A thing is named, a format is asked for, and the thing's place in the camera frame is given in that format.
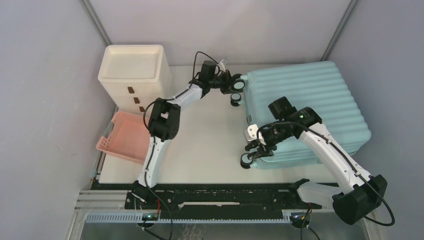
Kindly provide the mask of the light blue ribbed suitcase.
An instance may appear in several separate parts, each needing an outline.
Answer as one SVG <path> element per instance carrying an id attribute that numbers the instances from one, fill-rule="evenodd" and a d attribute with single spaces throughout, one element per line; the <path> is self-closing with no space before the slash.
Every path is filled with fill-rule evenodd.
<path id="1" fill-rule="evenodd" d="M 307 127 L 322 121 L 350 155 L 371 139 L 371 131 L 332 61 L 253 70 L 242 79 L 247 122 L 263 133 L 268 124 L 279 120 Z"/>

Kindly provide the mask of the pink perforated plastic basket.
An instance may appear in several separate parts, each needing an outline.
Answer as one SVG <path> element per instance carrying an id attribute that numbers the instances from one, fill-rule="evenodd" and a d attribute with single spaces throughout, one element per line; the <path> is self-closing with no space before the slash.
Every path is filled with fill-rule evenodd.
<path id="1" fill-rule="evenodd" d="M 99 139 L 96 149 L 110 156 L 143 164 L 150 143 L 143 116 L 117 111 L 110 123 L 113 124 L 110 134 Z"/>

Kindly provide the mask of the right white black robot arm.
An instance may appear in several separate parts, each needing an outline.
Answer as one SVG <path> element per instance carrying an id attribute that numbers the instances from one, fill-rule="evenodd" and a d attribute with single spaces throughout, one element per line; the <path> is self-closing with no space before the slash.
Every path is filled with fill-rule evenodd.
<path id="1" fill-rule="evenodd" d="M 243 168 L 250 168 L 256 160 L 271 157 L 277 145 L 295 137 L 308 146 L 335 178 L 337 186 L 313 182 L 303 178 L 289 186 L 289 203 L 295 208 L 316 204 L 332 208 L 346 224 L 360 219 L 371 220 L 368 214 L 384 205 L 390 215 L 389 223 L 375 219 L 381 226 L 392 226 L 395 217 L 384 195 L 388 186 L 382 175 L 372 175 L 360 166 L 333 138 L 322 118 L 310 107 L 296 109 L 286 97 L 268 105 L 275 121 L 262 126 L 249 125 L 244 130 L 247 141 L 246 156 L 240 158 Z"/>

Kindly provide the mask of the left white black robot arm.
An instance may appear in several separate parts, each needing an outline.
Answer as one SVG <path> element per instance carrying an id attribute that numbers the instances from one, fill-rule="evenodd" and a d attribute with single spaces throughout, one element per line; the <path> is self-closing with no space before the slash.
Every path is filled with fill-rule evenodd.
<path id="1" fill-rule="evenodd" d="M 133 183 L 131 194 L 143 208 L 153 207 L 158 199 L 153 187 L 170 142 L 180 129 L 182 111 L 192 103 L 204 98 L 212 89 L 223 95 L 240 95 L 245 81 L 240 73 L 231 74 L 222 63 L 206 60 L 198 73 L 194 74 L 187 87 L 171 98 L 157 98 L 150 103 L 152 111 L 144 125 L 149 133 L 149 145 L 143 168 Z"/>

